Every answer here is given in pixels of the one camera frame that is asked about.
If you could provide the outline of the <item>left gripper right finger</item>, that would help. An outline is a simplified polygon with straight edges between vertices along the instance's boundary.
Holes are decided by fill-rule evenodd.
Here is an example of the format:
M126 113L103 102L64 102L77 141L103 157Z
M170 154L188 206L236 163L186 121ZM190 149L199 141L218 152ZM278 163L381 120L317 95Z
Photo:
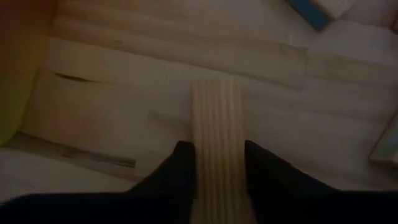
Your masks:
M312 195L336 189L295 168L260 145L245 141L246 185L250 195Z

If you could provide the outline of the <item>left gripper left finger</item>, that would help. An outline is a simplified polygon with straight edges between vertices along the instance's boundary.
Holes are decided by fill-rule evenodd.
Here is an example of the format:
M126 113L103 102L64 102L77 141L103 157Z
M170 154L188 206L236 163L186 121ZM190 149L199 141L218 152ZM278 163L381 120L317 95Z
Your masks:
M130 189L129 193L195 193L195 147L179 141L153 173Z

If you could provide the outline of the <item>plain wooden block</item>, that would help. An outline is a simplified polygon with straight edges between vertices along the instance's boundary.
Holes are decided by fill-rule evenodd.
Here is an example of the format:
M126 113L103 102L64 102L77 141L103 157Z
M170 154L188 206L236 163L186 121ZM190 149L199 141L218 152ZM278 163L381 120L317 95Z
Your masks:
M197 173L192 224L257 224L246 187L243 118L234 79L192 82Z

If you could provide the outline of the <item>blue plastic brick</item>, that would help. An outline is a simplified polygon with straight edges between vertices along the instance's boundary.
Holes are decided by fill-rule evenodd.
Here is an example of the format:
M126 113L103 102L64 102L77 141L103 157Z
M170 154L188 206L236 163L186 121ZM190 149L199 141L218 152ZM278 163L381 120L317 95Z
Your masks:
M286 0L286 2L316 31L322 31L332 22L332 18L312 0Z

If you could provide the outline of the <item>yellow translucent plastic bin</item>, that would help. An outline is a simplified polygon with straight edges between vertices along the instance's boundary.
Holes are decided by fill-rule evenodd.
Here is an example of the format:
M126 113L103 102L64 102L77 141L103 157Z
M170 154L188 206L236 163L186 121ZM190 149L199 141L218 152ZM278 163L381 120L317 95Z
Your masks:
M59 0L0 0L0 147L22 124Z

